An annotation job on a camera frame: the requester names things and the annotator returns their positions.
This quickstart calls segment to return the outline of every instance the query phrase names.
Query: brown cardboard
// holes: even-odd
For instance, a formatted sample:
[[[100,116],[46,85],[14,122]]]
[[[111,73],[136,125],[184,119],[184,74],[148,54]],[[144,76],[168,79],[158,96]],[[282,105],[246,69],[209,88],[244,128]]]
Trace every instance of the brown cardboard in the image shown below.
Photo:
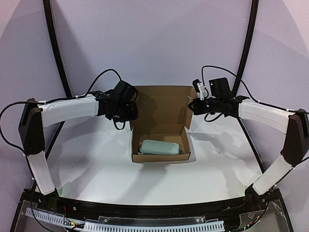
[[[131,121],[133,162],[188,160],[191,149],[185,127],[190,128],[191,98],[196,97],[190,86],[136,86],[139,118]],[[178,143],[180,154],[174,156],[140,155],[143,140],[152,139]]]

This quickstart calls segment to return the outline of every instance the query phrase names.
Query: box flap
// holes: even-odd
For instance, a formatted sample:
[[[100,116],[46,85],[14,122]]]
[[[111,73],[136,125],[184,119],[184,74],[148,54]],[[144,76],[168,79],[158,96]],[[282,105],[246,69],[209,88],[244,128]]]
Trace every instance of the box flap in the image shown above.
[[[191,98],[197,95],[191,86],[135,86],[139,92],[136,104],[139,118],[136,125],[182,124],[190,128],[193,112],[188,109]]]

